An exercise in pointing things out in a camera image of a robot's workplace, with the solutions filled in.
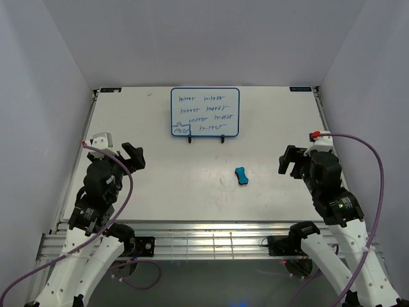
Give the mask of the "blue black whiteboard eraser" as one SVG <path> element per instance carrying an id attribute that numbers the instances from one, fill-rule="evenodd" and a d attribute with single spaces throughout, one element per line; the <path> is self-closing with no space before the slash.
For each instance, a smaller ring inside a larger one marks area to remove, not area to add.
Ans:
<path id="1" fill-rule="evenodd" d="M 247 178 L 244 167 L 236 168 L 235 175 L 237 177 L 239 185 L 247 185 L 249 183 L 249 179 Z"/>

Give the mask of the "blue framed whiteboard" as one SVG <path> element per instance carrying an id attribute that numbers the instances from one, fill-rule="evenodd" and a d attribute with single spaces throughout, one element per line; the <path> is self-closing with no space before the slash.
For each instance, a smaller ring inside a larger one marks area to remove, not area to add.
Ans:
<path id="1" fill-rule="evenodd" d="M 170 91 L 174 137 L 235 138 L 240 133 L 240 90 L 235 87 L 174 87 Z"/>

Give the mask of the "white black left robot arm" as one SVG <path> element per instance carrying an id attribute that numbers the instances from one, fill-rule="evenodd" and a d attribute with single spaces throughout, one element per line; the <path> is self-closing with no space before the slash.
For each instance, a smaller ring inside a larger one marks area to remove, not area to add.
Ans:
<path id="1" fill-rule="evenodd" d="M 123 143 L 124 158 L 108 141 L 83 143 L 90 165 L 79 189 L 59 258 L 43 290 L 29 306 L 87 306 L 96 286 L 120 255 L 135 249 L 134 231 L 115 222 L 114 203 L 124 176 L 144 169 L 143 148 Z"/>

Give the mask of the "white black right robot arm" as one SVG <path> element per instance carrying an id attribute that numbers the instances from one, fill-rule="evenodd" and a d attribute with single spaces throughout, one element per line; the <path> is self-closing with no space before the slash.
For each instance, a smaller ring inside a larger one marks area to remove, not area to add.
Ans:
<path id="1" fill-rule="evenodd" d="M 319 267 L 343 306 L 406 306 L 394 290 L 370 242 L 363 211 L 356 197 L 343 187 L 342 167 L 329 147 L 319 150 L 287 147 L 279 158 L 280 174 L 293 164 L 290 175 L 303 180 L 314 208 L 335 238 L 341 260 L 323 241 L 312 221 L 294 224 L 288 244 L 296 254 L 305 253 Z"/>

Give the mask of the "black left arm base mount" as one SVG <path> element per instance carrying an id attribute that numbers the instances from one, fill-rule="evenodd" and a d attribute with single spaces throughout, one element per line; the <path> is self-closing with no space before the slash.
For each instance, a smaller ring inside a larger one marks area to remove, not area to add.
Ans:
<path id="1" fill-rule="evenodd" d="M 155 237 L 132 237 L 125 245 L 125 257 L 152 257 L 155 254 Z"/>

